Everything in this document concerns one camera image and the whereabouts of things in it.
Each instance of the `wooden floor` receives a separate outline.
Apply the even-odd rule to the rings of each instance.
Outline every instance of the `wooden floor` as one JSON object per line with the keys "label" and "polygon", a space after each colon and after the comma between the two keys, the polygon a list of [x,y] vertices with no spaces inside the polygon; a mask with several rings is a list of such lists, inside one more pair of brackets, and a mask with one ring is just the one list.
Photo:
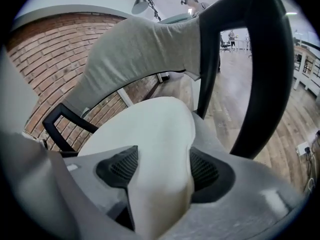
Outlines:
{"label": "wooden floor", "polygon": [[[242,51],[222,52],[220,55],[221,74],[216,77],[205,121],[216,132],[226,150],[230,151],[249,103],[252,59]],[[176,97],[192,109],[192,80],[183,73],[171,72],[170,76],[169,81],[159,85],[152,98]],[[296,146],[306,141],[311,145],[320,129],[320,110],[315,100],[315,96],[305,91],[302,85],[297,90],[292,89],[276,131],[255,158],[257,162],[272,168],[299,191],[303,191],[306,184],[307,169],[305,158],[297,156]]]}

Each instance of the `desk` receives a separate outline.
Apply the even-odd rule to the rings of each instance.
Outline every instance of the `desk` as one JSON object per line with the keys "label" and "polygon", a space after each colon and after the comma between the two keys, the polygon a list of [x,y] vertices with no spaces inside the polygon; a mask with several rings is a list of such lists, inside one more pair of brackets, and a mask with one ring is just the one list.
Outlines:
{"label": "desk", "polygon": [[235,51],[239,51],[240,48],[240,43],[242,44],[241,48],[244,49],[244,52],[247,53],[247,50],[250,51],[250,40],[244,40],[244,39],[238,39],[238,40],[234,40],[234,44],[235,44]]}
{"label": "desk", "polygon": [[[299,71],[294,70],[293,71],[293,76],[296,78],[296,81],[294,83],[293,89],[296,90],[298,88],[299,83],[303,83],[305,85],[305,90],[310,89],[315,95],[318,95],[320,87],[318,87],[313,81],[312,81],[312,76],[315,71],[315,62],[317,57],[308,49],[301,47],[301,46],[294,46],[294,52],[301,54],[301,63],[299,67]],[[310,74],[304,73],[304,66],[306,62],[306,58],[309,58],[312,60],[312,66],[311,66],[311,71]]]}

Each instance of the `office chair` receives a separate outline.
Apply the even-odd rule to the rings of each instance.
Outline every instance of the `office chair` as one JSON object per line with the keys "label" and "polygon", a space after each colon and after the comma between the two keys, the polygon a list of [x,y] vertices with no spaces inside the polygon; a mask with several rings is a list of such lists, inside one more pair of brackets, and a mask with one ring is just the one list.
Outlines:
{"label": "office chair", "polygon": [[224,42],[224,40],[222,39],[222,35],[220,35],[220,46],[222,47],[222,49],[220,49],[221,51],[229,51],[231,53],[231,50],[228,49],[228,47],[231,46],[231,44],[228,44],[229,42]]}

